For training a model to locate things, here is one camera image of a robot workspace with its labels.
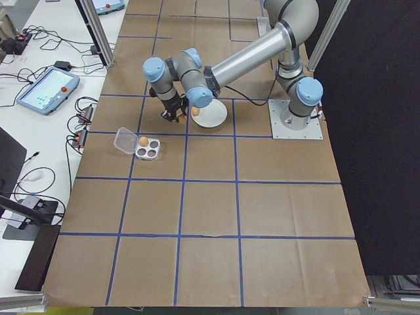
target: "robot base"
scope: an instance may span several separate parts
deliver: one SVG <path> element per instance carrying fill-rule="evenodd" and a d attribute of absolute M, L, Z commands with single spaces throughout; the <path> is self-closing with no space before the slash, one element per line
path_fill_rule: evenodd
<path fill-rule="evenodd" d="M 323 140 L 321 126 L 318 118 L 311 119 L 308 126 L 303 130 L 291 130 L 280 121 L 282 110 L 289 105 L 289 100 L 269 100 L 271 131 L 273 139 L 299 139 L 299 140 Z"/>

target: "tablet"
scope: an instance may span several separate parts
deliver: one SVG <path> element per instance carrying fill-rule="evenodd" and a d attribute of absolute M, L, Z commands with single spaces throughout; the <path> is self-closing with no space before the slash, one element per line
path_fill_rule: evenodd
<path fill-rule="evenodd" d="M 68 98 L 79 82 L 78 76 L 50 67 L 16 101 L 40 114 L 48 115 Z"/>
<path fill-rule="evenodd" d="M 93 0 L 98 15 L 108 14 L 124 9 L 124 0 Z"/>

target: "black curtain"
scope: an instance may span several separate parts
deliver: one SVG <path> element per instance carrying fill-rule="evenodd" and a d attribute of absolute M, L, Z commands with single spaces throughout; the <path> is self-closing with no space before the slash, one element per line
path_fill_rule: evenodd
<path fill-rule="evenodd" d="M 418 0 L 352 0 L 315 71 L 367 275 L 420 274 L 419 40 Z"/>

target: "egg carton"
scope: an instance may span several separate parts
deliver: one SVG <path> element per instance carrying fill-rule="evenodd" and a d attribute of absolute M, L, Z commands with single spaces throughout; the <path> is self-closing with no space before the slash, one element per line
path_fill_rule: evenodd
<path fill-rule="evenodd" d="M 134 132 L 121 127 L 115 135 L 114 146 L 126 154 L 135 154 L 139 159 L 151 161 L 159 156 L 160 140 L 145 136 L 139 138 Z"/>

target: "egg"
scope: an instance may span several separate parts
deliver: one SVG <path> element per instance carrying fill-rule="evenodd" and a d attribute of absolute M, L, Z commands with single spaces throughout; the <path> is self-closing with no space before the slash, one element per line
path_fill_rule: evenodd
<path fill-rule="evenodd" d="M 198 116 L 200 114 L 200 109 L 193 106 L 191 112 L 193 116 Z"/>
<path fill-rule="evenodd" d="M 146 136 L 140 137 L 139 142 L 141 146 L 148 146 L 149 145 L 149 139 Z"/>

